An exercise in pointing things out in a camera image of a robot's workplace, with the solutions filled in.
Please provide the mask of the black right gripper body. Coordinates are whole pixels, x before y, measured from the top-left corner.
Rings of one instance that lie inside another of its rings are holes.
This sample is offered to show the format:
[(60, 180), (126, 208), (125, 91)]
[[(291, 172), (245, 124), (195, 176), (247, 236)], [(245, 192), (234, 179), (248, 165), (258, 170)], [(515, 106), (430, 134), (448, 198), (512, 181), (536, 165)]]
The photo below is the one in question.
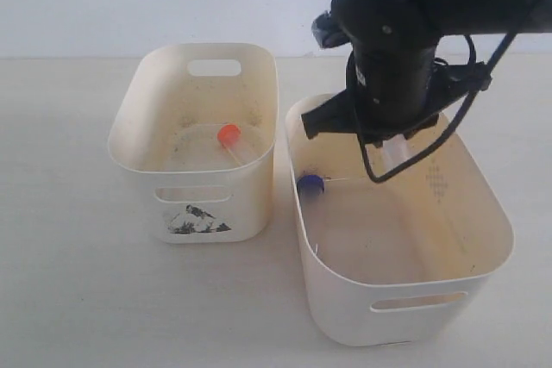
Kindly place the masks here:
[(373, 144), (430, 128), (444, 109), (492, 82), (486, 64), (474, 50), (470, 55), (466, 64), (451, 65), (434, 47), (352, 52), (345, 90), (301, 115), (306, 137), (360, 134)]

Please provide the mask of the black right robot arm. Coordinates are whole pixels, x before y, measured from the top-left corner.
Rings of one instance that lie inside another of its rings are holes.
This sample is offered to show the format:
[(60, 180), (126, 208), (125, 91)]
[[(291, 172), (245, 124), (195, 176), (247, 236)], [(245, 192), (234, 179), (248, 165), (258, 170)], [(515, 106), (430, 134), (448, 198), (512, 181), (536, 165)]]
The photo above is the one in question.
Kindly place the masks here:
[(368, 143), (415, 134), (483, 80), (476, 58), (438, 59), (442, 39), (550, 30), (551, 0), (331, 0), (311, 31), (323, 49), (352, 47), (346, 88), (303, 114), (304, 131)]

